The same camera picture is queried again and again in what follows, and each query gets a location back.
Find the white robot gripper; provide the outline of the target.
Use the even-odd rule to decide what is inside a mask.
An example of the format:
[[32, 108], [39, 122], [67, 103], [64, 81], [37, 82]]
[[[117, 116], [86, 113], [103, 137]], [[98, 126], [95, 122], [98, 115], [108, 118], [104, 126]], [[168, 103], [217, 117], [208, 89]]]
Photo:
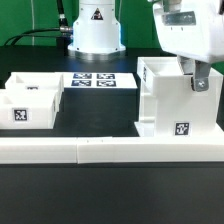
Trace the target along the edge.
[[207, 91], [210, 64], [224, 61], [224, 0], [159, 0], [153, 16], [161, 48], [193, 73], [194, 91]]

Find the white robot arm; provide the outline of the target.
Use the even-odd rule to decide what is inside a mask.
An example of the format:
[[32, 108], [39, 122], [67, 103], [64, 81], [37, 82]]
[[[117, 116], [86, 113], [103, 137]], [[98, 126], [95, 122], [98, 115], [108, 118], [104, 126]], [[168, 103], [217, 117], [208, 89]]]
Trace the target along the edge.
[[[175, 54], [182, 72], [192, 74], [192, 88], [209, 88], [211, 65], [224, 61], [224, 0], [147, 0], [163, 51]], [[79, 0], [69, 54], [103, 60], [121, 54], [121, 25], [115, 0]]]

